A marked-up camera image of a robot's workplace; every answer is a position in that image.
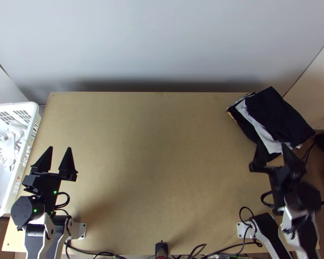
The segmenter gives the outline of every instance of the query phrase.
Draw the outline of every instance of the white laundry basket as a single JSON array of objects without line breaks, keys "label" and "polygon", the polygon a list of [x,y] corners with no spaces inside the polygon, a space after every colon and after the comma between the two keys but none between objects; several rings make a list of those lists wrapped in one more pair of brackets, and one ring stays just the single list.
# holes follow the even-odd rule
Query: white laundry basket
[{"label": "white laundry basket", "polygon": [[26,162],[41,121],[38,105],[34,102],[0,104],[0,136],[7,131],[11,120],[17,120],[25,125],[27,131],[14,169],[9,172],[0,165],[0,217],[5,213],[10,213],[11,206],[16,200]]}]

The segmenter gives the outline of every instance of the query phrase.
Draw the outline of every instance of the black garment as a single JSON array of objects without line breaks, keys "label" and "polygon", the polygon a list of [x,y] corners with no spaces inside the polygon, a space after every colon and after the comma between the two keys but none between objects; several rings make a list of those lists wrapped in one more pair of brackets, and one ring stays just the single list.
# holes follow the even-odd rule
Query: black garment
[{"label": "black garment", "polygon": [[229,107],[227,109],[228,112],[230,112],[230,114],[234,117],[234,119],[236,120],[236,122],[238,123],[239,127],[241,128],[241,130],[244,132],[244,134],[254,143],[257,144],[257,146],[260,147],[260,152],[262,153],[262,157],[263,160],[265,160],[264,162],[269,162],[273,159],[275,159],[276,157],[279,156],[279,153],[273,153],[273,154],[269,154],[269,152],[267,151],[267,148],[264,146],[262,140],[260,139],[260,137],[258,136],[255,128],[253,127],[253,125],[251,123],[249,123],[240,112],[238,112],[238,110],[235,108],[240,102],[242,102],[244,99],[238,101],[237,103],[235,103],[234,105],[232,105],[231,107]]},{"label": "black garment", "polygon": [[292,147],[305,142],[315,132],[304,118],[271,86],[246,98],[248,113],[262,124],[275,140]]}]

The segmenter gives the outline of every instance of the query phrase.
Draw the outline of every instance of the white garment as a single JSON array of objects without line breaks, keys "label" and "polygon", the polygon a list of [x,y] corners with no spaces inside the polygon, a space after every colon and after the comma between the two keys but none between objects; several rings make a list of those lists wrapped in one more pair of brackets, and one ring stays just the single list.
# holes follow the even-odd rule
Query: white garment
[{"label": "white garment", "polygon": [[[253,125],[254,129],[256,130],[258,136],[263,141],[265,147],[269,154],[272,153],[282,153],[282,145],[281,142],[278,140],[274,140],[273,137],[268,133],[265,127],[257,122],[251,115],[248,113],[246,100],[243,100],[235,107],[242,116]],[[290,148],[293,149],[289,142],[285,142],[285,144]]]},{"label": "white garment", "polygon": [[18,157],[26,127],[19,121],[10,121],[7,132],[0,137],[0,163],[6,170],[12,171]]}]

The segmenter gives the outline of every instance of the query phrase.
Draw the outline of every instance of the clothing pile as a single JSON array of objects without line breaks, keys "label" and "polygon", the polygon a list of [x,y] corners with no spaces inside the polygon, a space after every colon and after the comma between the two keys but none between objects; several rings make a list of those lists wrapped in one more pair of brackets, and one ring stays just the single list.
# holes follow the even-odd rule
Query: clothing pile
[{"label": "clothing pile", "polygon": [[300,147],[315,132],[271,86],[241,98],[227,109],[245,135],[261,147],[265,162],[282,153],[281,143]]},{"label": "clothing pile", "polygon": [[7,131],[0,137],[0,164],[5,170],[12,171],[26,135],[26,126],[11,120]]}]

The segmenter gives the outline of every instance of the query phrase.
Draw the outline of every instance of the tabletop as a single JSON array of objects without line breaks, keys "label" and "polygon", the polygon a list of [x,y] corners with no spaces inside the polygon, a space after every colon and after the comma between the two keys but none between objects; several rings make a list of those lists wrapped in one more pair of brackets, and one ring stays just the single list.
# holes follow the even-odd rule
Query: tabletop
[{"label": "tabletop", "polygon": [[[58,172],[72,148],[78,178],[60,191],[71,197],[70,215],[87,223],[86,238],[72,241],[80,249],[149,255],[163,240],[171,254],[188,254],[201,243],[204,253],[241,243],[239,209],[271,213],[260,202],[268,176],[248,170],[255,144],[226,113],[243,95],[53,92],[25,174],[49,146]],[[21,186],[18,195],[29,193]],[[11,219],[3,250],[25,251]]]}]

